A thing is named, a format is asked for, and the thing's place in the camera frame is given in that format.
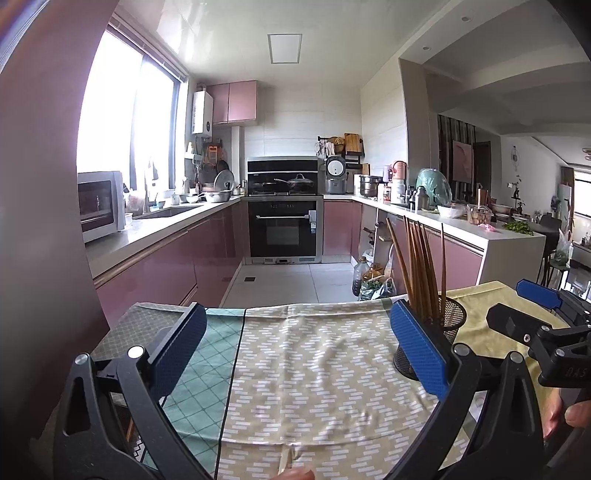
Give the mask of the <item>right hand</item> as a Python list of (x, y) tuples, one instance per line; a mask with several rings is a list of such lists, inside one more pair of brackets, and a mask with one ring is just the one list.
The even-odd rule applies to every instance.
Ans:
[(554, 389), (547, 398), (542, 426), (544, 439), (548, 439), (561, 422), (573, 428), (587, 428), (591, 424), (591, 403), (589, 400), (565, 407), (559, 389)]

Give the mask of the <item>left hand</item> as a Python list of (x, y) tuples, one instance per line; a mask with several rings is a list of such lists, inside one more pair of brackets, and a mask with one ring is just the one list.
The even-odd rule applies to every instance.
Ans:
[(315, 480), (315, 472), (309, 467), (290, 468), (273, 477), (273, 480)]

